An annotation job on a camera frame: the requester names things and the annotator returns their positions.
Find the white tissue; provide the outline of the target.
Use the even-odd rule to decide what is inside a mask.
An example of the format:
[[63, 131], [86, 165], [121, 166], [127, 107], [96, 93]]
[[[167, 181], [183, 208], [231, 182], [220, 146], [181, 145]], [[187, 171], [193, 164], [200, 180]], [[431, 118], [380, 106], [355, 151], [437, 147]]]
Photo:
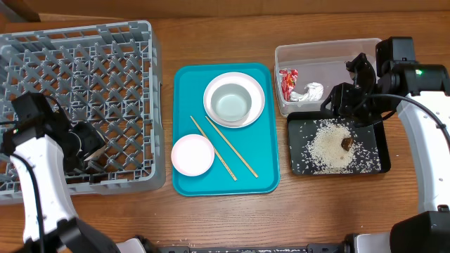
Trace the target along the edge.
[[290, 93], [290, 100], [292, 102], [301, 101], [318, 101], [323, 95], [323, 85], [317, 82], [307, 84], [307, 92], [300, 94], [292, 91]]

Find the grey metal bowl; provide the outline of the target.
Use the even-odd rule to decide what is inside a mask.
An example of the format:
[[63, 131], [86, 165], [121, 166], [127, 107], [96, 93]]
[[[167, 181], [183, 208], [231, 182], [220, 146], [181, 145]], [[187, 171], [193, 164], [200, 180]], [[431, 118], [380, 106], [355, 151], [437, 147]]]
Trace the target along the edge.
[[239, 84], [218, 86], [211, 97], [215, 119], [222, 122], [237, 122], [247, 117], [252, 106], [249, 91]]

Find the white small cup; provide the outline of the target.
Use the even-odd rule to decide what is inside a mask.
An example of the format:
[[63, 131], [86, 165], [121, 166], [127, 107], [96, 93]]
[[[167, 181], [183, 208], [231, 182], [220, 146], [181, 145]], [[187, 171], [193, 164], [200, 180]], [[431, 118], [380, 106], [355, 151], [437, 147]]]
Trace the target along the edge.
[[101, 156], [105, 152], [105, 148], [106, 148], [106, 145], [104, 145], [103, 147], [99, 148], [98, 150], [96, 150], [95, 152], [90, 154], [90, 156], [86, 157], [84, 159], [84, 161], [88, 162], [89, 160], [98, 158], [99, 156]]

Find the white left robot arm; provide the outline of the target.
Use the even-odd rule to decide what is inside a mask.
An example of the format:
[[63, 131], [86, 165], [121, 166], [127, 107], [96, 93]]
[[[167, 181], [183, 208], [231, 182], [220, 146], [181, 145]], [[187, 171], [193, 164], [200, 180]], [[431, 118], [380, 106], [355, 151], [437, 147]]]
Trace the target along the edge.
[[18, 172], [25, 210], [21, 252], [118, 252], [115, 242], [82, 221], [65, 179], [65, 165], [83, 165], [103, 151], [91, 124], [16, 124], [3, 135], [2, 152]]

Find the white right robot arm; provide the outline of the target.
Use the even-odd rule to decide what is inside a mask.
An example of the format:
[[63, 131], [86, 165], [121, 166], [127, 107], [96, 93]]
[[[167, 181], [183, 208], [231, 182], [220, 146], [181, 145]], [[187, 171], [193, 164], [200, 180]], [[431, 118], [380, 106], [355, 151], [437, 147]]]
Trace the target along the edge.
[[347, 252], [449, 251], [449, 75], [442, 65], [387, 60], [373, 67], [365, 53], [347, 61], [352, 82], [335, 86], [321, 110], [357, 127], [396, 113], [406, 131], [418, 182], [419, 213], [386, 233], [351, 235]]

